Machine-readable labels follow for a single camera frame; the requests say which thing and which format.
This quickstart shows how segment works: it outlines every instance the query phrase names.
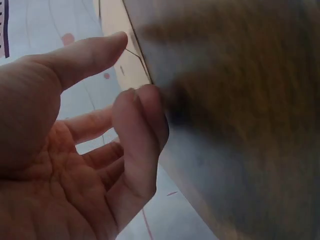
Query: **hand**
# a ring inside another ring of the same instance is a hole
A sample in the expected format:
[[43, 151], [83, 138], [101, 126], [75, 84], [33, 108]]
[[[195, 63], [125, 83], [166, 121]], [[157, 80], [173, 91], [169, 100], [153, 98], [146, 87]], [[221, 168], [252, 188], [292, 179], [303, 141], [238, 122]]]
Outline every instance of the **hand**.
[[[127, 41], [90, 38], [0, 67], [0, 239], [113, 240], [154, 195], [168, 139], [155, 86], [56, 121], [61, 93], [111, 67]], [[111, 127], [120, 143], [77, 153]]]

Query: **red line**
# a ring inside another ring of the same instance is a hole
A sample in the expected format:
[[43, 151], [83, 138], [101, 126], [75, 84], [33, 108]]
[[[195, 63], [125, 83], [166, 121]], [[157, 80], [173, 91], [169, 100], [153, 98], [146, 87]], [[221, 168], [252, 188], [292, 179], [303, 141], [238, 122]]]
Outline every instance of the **red line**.
[[177, 193], [177, 191], [174, 191], [174, 192], [169, 193], [167, 196], [171, 196], [171, 195], [176, 194], [176, 193]]
[[152, 236], [152, 233], [151, 233], [148, 221], [147, 221], [145, 210], [143, 208], [142, 208], [142, 215], [143, 215], [143, 219], [144, 219], [144, 223], [145, 223], [146, 229], [148, 230], [148, 234], [149, 234], [150, 240], [154, 240], [154, 237]]

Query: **printed line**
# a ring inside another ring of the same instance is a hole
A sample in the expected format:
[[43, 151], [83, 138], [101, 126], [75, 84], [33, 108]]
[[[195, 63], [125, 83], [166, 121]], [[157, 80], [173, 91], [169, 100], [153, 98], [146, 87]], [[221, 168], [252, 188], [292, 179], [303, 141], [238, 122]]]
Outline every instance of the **printed line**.
[[29, 27], [28, 27], [28, 12], [29, 12], [29, 0], [25, 0], [25, 30], [26, 30], [26, 38], [28, 40], [29, 48], [31, 48], [30, 36], [29, 36]]
[[48, 5], [49, 5], [49, 12], [50, 12], [50, 16], [51, 16], [51, 20], [52, 20], [53, 26], [54, 26], [54, 28], [56, 30], [56, 33], [58, 34], [59, 38], [62, 41], [62, 36], [59, 33], [59, 30], [58, 30], [58, 27], [56, 25], [56, 21], [55, 21], [54, 15], [53, 15], [52, 10], [51, 10], [51, 0], [48, 0]]
[[99, 23], [92, 17], [92, 15], [90, 14], [90, 11], [89, 11], [87, 5], [84, 3], [84, 0], [81, 0], [81, 2], [82, 2], [82, 5], [83, 5], [86, 13], [89, 15], [90, 19], [94, 22], [94, 24], [99, 24]]
[[146, 213], [145, 213], [145, 209], [144, 208], [142, 208], [142, 215], [143, 215], [144, 223], [145, 223], [146, 229], [148, 231], [150, 240], [154, 240], [154, 237], [152, 236], [152, 233], [151, 233], [148, 221], [147, 221], [147, 217], [146, 217]]
[[9, 41], [8, 41], [8, 22], [9, 22], [9, 0], [4, 0], [4, 23], [3, 23], [3, 41], [4, 41], [4, 56], [8, 58]]
[[177, 193], [177, 191], [171, 192], [171, 193], [169, 193], [169, 194], [167, 195], [167, 197], [168, 197], [168, 196], [171, 196], [171, 195], [173, 195], [173, 194], [176, 194], [176, 193]]

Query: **fingernail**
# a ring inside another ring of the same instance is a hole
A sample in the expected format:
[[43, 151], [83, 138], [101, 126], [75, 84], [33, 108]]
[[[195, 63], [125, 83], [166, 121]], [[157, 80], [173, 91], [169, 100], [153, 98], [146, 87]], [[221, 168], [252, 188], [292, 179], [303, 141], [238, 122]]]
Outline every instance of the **fingernail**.
[[112, 38], [125, 38], [128, 37], [128, 35], [124, 31], [118, 31], [112, 35], [110, 35]]
[[133, 101], [134, 102], [136, 102], [137, 101], [137, 99], [138, 99], [138, 94], [137, 94], [137, 91], [134, 89], [134, 88], [129, 88], [128, 90], [127, 90], [127, 92], [128, 93], [132, 93], [133, 94]]

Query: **blurry object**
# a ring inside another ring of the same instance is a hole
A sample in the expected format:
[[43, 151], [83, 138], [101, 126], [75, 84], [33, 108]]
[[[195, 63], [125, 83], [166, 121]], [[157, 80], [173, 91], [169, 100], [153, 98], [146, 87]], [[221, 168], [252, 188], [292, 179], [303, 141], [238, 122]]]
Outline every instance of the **blurry object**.
[[172, 116], [162, 165], [213, 232], [319, 239], [319, 3], [124, 4]]

